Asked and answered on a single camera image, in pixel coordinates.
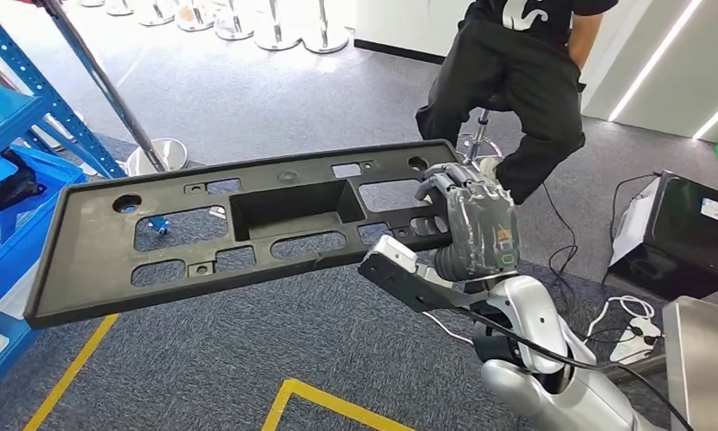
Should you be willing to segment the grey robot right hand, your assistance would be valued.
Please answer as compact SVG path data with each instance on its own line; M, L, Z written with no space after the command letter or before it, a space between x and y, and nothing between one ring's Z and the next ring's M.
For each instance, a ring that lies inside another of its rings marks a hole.
M451 282L513 272L520 261L515 204L492 174L462 163L438 163L422 174L416 198L445 198L451 244L433 257L438 275Z

